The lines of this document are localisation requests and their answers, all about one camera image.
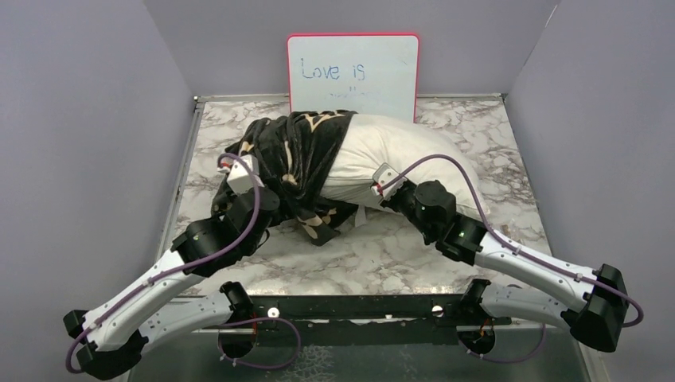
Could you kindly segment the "white pillow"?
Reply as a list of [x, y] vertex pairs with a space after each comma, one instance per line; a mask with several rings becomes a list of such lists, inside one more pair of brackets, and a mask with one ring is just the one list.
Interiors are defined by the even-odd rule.
[[387, 116], [356, 114], [352, 117], [321, 196], [384, 211], [371, 191], [373, 175], [383, 164], [401, 173], [432, 154], [456, 160], [466, 171], [485, 215], [490, 209], [479, 190], [479, 176], [471, 160], [451, 139], [429, 127]]

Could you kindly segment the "black floral plush pillowcase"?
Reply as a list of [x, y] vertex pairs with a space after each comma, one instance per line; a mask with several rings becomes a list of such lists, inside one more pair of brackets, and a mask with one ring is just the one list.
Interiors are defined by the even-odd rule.
[[348, 131], [353, 111], [296, 111], [249, 124], [225, 152], [257, 158], [259, 175], [280, 199], [272, 221], [297, 220], [314, 246], [339, 236], [338, 227], [357, 211], [353, 203], [321, 195]]

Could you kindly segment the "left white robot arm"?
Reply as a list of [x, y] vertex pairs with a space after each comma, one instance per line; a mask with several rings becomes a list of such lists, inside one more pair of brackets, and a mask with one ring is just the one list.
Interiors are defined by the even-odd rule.
[[151, 349], [211, 325], [247, 325], [253, 303], [239, 282], [226, 282], [194, 302], [173, 298], [255, 253], [280, 206], [272, 190], [257, 187], [231, 207], [190, 223], [159, 260], [130, 286], [93, 310], [72, 310], [64, 325], [74, 340], [66, 368], [111, 380], [137, 365]]

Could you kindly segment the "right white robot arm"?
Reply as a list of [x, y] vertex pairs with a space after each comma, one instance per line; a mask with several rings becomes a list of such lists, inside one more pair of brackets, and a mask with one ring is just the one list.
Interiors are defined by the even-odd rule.
[[376, 181], [381, 205], [405, 216], [444, 257], [484, 267], [532, 289], [514, 293], [488, 281], [473, 281], [459, 303], [471, 324], [484, 318], [525, 318], [567, 328], [584, 345], [613, 353], [629, 308], [622, 272], [609, 264], [594, 269], [550, 258], [523, 247], [482, 221], [458, 212], [455, 196], [439, 181], [420, 185], [402, 179], [388, 187]]

